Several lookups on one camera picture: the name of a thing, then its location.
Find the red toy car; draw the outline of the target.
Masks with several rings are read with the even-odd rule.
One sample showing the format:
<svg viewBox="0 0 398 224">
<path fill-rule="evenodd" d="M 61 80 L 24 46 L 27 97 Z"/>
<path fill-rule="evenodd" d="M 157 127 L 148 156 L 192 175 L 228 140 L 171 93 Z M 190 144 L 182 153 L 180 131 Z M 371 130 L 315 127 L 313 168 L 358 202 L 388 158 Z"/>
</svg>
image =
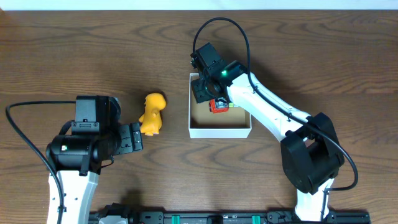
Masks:
<svg viewBox="0 0 398 224">
<path fill-rule="evenodd" d="M 212 99 L 209 101 L 209 111 L 213 114 L 224 113 L 229 109 L 229 103 L 225 100 Z"/>
</svg>

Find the white cardboard box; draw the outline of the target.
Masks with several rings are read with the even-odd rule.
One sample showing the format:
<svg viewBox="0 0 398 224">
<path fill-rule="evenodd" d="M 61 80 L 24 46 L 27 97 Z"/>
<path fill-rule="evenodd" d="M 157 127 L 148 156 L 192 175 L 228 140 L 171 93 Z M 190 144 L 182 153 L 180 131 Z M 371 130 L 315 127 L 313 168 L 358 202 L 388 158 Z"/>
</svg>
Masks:
<svg viewBox="0 0 398 224">
<path fill-rule="evenodd" d="M 251 114 L 240 107 L 213 114 L 209 101 L 198 104 L 190 87 L 188 132 L 191 139 L 245 139 L 252 130 Z"/>
</svg>

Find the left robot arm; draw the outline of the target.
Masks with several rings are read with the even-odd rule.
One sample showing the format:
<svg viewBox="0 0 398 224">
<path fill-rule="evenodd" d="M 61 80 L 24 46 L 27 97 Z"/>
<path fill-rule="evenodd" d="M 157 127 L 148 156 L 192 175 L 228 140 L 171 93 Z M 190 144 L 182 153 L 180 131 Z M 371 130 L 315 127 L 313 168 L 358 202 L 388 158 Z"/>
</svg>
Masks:
<svg viewBox="0 0 398 224">
<path fill-rule="evenodd" d="M 103 161 L 143 149 L 139 123 L 119 123 L 117 98 L 78 96 L 75 103 L 75 119 L 46 149 L 60 182 L 49 178 L 48 223 L 88 223 Z"/>
</svg>

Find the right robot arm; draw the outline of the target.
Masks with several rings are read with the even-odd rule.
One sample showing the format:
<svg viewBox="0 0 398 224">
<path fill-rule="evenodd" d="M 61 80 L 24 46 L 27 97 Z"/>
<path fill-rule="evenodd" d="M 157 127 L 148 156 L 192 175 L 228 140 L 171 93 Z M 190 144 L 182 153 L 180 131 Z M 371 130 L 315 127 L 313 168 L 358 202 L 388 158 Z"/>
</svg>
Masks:
<svg viewBox="0 0 398 224">
<path fill-rule="evenodd" d="M 297 189 L 295 214 L 302 221 L 323 221 L 329 213 L 326 190 L 345 163 L 331 119 L 311 116 L 273 94 L 241 63 L 226 62 L 207 43 L 191 54 L 199 78 L 191 82 L 197 103 L 233 103 L 254 116 L 280 142 L 282 167 Z"/>
</svg>

